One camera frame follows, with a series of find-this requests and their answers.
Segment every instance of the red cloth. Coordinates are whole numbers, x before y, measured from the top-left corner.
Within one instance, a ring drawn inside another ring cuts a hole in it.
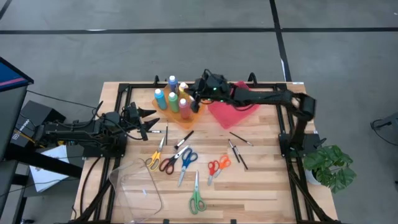
[[[243,82],[239,81],[235,85],[241,88],[249,89],[249,87]],[[254,105],[252,108],[246,111],[237,111],[233,106],[227,105],[226,103],[214,102],[208,105],[210,113],[216,118],[220,125],[224,129],[228,129],[235,124],[238,124],[245,117],[253,113],[258,109],[260,105]]]

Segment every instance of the green scissors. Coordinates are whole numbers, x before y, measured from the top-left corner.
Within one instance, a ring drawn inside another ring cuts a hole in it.
[[[191,210],[192,214],[196,215],[198,211],[203,212],[206,210],[206,204],[201,199],[199,194],[199,171],[197,171],[197,178],[195,180],[195,188],[193,189],[193,195],[189,199],[189,210]]]

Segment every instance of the computer screen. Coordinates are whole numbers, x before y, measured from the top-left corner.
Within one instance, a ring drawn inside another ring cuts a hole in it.
[[[0,92],[33,83],[33,79],[0,58]]]

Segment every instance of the orange tray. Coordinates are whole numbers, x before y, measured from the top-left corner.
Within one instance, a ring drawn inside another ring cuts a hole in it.
[[[174,113],[169,106],[169,93],[170,93],[170,88],[169,85],[167,85],[164,89],[164,96],[166,99],[166,103],[167,103],[167,109],[166,110],[162,110],[159,108],[159,106],[157,105],[156,99],[152,100],[152,105],[154,105],[155,109],[157,110],[157,112],[160,112],[164,115],[166,115],[166,117],[168,117],[169,120],[174,121],[175,123],[179,124],[183,129],[186,130],[191,130],[193,128],[193,125],[198,122],[198,120],[200,119],[200,117],[202,116],[203,112],[206,109],[206,105],[204,105],[203,103],[200,105],[199,111],[197,113],[192,112],[191,116],[188,119],[182,119],[181,118],[181,114],[180,112],[178,113]],[[182,99],[186,99],[188,103],[191,103],[191,99],[189,97],[189,95],[179,95],[178,96],[178,102]]]

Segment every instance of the gray floor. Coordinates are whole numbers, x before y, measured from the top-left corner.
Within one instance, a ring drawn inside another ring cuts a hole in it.
[[[398,27],[396,0],[277,0],[282,27]],[[10,29],[133,29],[165,27],[272,27],[266,0],[13,0],[0,21]],[[369,122],[398,111],[398,33],[284,33],[293,81],[318,99],[318,132],[354,159],[358,177],[334,196],[346,223],[396,223],[397,148],[379,139]],[[153,80],[173,74],[199,77],[204,68],[231,80],[255,72],[283,81],[274,33],[0,35],[0,54],[35,84],[29,89],[96,105],[105,81]],[[79,106],[28,95],[68,119],[87,119]],[[391,139],[391,130],[382,134]],[[66,222],[77,182],[61,183],[28,199],[24,218]],[[8,209],[12,210],[10,195]],[[9,223],[9,216],[0,223]]]

